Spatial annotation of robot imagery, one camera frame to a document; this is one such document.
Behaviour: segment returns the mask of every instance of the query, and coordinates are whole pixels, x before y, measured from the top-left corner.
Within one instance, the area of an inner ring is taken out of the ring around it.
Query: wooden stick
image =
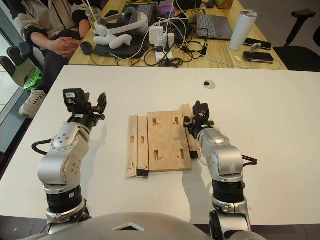
[[[138,163],[137,177],[149,177],[148,120],[146,116],[138,116]]]
[[[181,105],[180,110],[183,115],[183,120],[185,120],[185,117],[189,117],[192,120],[193,114],[191,112],[191,108],[190,108],[189,104]],[[201,157],[201,148],[200,148],[198,140],[195,139],[189,133],[187,128],[185,128],[185,133],[186,133],[186,138],[188,139],[188,146],[189,146],[191,158],[192,159],[200,158]]]
[[[126,178],[137,176],[138,161],[138,116],[130,116],[128,123],[128,151],[126,158]]]

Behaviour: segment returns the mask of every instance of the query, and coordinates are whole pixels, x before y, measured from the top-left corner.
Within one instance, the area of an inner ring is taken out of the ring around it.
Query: white thermos
[[[239,50],[244,44],[247,36],[250,33],[258,13],[252,10],[242,10],[233,31],[229,48],[231,50]]]

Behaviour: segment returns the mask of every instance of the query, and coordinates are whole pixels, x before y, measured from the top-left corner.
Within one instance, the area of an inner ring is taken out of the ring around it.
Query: wooden board
[[[137,176],[138,161],[138,116],[130,116],[128,123],[128,152],[126,157],[126,178]]]
[[[193,118],[193,114],[191,112],[191,108],[189,104],[183,104],[180,107],[182,112],[183,120],[185,117],[189,117],[191,120]],[[185,134],[188,140],[188,146],[190,151],[190,156],[192,159],[200,158],[201,157],[201,148],[197,139],[195,139],[192,134],[189,133],[188,129],[185,127]]]
[[[138,116],[138,162],[137,177],[149,177],[148,120],[146,116]]]
[[[191,170],[182,113],[148,112],[147,117],[150,172]]]

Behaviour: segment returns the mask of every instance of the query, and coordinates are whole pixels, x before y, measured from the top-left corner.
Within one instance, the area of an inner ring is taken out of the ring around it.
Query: white controller
[[[117,37],[111,33],[108,33],[106,36],[95,36],[93,41],[99,45],[109,45]]]
[[[132,39],[133,39],[132,36],[128,34],[118,36],[116,39],[110,42],[109,47],[111,49],[117,49],[121,47],[123,44],[130,46]]]

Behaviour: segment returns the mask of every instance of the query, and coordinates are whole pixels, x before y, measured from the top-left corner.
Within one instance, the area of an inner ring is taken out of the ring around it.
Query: green plastic bag
[[[26,77],[26,81],[23,87],[23,91],[31,91],[36,89],[40,83],[42,73],[39,69],[33,69],[30,74]]]

